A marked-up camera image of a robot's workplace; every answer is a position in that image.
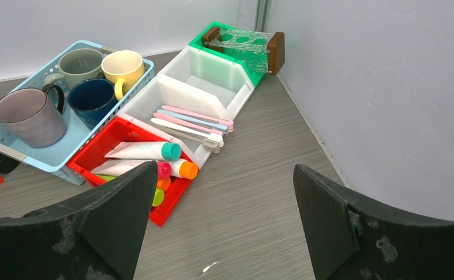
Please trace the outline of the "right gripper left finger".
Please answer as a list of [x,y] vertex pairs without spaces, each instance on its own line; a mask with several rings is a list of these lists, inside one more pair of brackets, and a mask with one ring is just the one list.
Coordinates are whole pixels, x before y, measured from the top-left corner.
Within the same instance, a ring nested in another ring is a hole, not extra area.
[[0,279],[133,279],[156,162],[18,218],[0,218]]

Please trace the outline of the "teal cap toothpaste tube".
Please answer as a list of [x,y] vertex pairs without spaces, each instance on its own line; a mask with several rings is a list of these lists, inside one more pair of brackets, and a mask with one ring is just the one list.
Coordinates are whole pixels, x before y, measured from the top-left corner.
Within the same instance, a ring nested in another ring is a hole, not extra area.
[[105,158],[167,161],[179,159],[181,153],[181,146],[172,142],[121,142],[107,152]]

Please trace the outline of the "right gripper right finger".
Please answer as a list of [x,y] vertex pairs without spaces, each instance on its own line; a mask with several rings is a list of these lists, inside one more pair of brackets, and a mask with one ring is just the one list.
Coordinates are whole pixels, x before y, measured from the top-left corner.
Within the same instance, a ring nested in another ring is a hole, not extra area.
[[454,221],[384,204],[302,164],[293,184],[316,279],[454,279]]

